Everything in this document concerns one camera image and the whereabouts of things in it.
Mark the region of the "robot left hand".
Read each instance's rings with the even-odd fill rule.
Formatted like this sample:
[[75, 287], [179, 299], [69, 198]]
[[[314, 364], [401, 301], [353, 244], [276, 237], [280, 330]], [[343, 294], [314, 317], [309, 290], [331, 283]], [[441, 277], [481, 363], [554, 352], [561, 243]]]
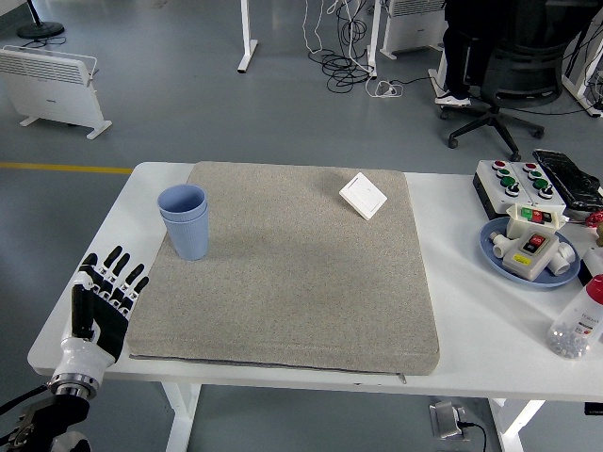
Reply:
[[130, 254], [118, 246], [104, 259], [89, 254], [71, 288], [71, 319], [60, 342], [61, 361], [51, 379], [55, 393], [78, 388], [93, 393], [121, 354], [130, 317], [149, 282], [138, 264], [124, 275]]

